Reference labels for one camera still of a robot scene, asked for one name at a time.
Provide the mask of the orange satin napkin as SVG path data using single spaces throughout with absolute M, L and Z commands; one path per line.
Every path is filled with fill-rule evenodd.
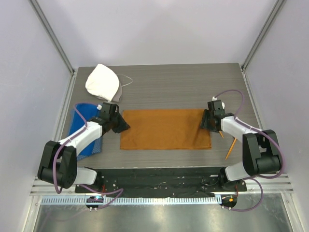
M 211 136 L 200 128 L 202 109 L 126 110 L 130 129 L 121 133 L 126 150 L 210 149 Z

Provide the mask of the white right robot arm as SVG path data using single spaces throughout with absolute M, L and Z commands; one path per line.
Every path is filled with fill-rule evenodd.
M 211 132 L 225 132 L 242 144 L 242 161 L 222 168 L 218 185 L 224 191 L 231 190 L 236 181 L 267 174 L 279 174 L 283 167 L 278 139 L 273 130 L 255 128 L 226 113 L 221 100 L 208 102 L 203 111 L 200 128 Z

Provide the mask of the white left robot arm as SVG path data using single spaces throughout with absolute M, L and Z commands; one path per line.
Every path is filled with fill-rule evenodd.
M 92 168 L 77 167 L 80 153 L 95 140 L 112 130 L 122 133 L 130 128 L 119 112 L 119 106 L 103 102 L 95 106 L 98 113 L 86 120 L 77 107 L 74 108 L 84 124 L 70 136 L 60 141 L 48 141 L 43 149 L 37 177 L 54 185 L 56 193 L 79 185 L 93 193 L 103 188 L 103 177 Z

